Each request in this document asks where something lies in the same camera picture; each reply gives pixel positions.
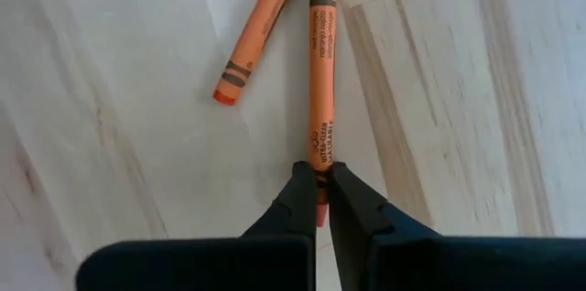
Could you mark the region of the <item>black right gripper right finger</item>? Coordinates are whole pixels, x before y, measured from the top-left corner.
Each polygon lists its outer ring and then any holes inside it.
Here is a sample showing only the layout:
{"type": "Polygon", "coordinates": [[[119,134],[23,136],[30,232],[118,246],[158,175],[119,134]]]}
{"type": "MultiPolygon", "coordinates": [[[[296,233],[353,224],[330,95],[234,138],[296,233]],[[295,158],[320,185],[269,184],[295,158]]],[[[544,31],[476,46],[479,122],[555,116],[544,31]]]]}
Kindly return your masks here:
{"type": "Polygon", "coordinates": [[[331,169],[342,291],[586,291],[586,238],[446,236],[331,169]]]}

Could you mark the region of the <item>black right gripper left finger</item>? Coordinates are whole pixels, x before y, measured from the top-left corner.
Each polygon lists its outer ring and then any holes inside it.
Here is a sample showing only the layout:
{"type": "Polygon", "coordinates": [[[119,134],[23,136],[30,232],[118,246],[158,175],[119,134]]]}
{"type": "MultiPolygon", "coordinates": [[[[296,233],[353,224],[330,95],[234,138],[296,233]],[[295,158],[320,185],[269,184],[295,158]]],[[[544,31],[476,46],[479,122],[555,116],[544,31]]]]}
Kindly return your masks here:
{"type": "Polygon", "coordinates": [[[316,176],[299,161],[266,212],[235,238],[117,242],[94,252],[76,291],[315,291],[316,176]]]}

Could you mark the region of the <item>orange crayon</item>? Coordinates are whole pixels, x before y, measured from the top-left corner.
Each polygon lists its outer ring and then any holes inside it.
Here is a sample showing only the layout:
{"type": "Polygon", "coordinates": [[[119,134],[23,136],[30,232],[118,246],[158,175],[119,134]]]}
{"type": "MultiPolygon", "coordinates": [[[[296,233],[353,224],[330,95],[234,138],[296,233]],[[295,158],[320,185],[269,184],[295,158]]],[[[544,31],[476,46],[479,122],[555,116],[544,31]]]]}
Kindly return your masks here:
{"type": "Polygon", "coordinates": [[[212,98],[234,106],[261,60],[264,46],[287,0],[256,0],[212,98]]]}
{"type": "Polygon", "coordinates": [[[337,0],[309,0],[309,163],[318,175],[316,224],[328,211],[325,190],[333,164],[337,0]]]}

